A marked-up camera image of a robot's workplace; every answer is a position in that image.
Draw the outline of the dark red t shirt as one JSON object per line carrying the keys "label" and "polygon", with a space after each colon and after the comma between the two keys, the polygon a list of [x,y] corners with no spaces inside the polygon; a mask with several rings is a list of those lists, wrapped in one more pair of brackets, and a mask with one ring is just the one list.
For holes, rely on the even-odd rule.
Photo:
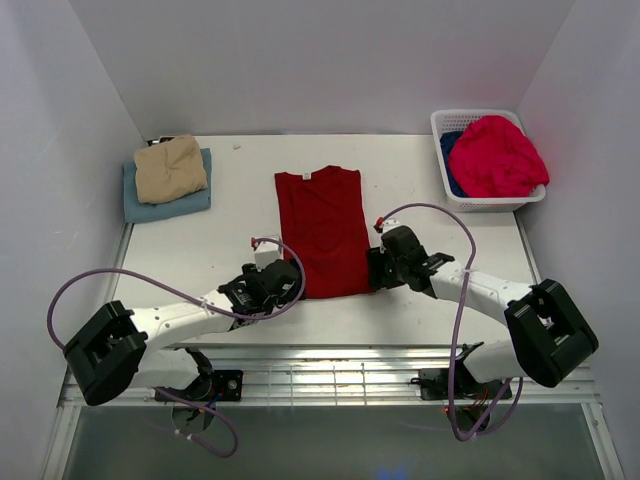
{"label": "dark red t shirt", "polygon": [[306,273],[308,299],[368,294],[370,248],[361,173],[339,166],[274,175],[282,240]]}

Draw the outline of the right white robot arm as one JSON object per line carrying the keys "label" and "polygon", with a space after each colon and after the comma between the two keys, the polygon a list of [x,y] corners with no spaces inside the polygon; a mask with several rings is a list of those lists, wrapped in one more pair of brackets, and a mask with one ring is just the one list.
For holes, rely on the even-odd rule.
{"label": "right white robot arm", "polygon": [[394,219],[375,227],[381,244],[367,252],[373,290],[406,286],[451,301],[503,325],[506,341],[478,342],[454,357],[451,382],[464,397],[488,383],[528,377],[554,388],[599,348],[599,341],[562,284],[529,285],[472,271],[453,256],[428,254],[414,231]]}

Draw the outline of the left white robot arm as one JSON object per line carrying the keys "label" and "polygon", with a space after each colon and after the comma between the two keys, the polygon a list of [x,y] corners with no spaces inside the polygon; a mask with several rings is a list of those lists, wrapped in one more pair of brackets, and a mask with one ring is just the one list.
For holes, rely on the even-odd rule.
{"label": "left white robot arm", "polygon": [[63,355],[85,402],[105,404],[130,387],[166,387],[189,400],[212,389],[212,368],[194,350],[173,345],[229,333],[273,318],[304,289],[300,268],[277,259],[241,274],[200,297],[162,307],[101,306],[64,345]]}

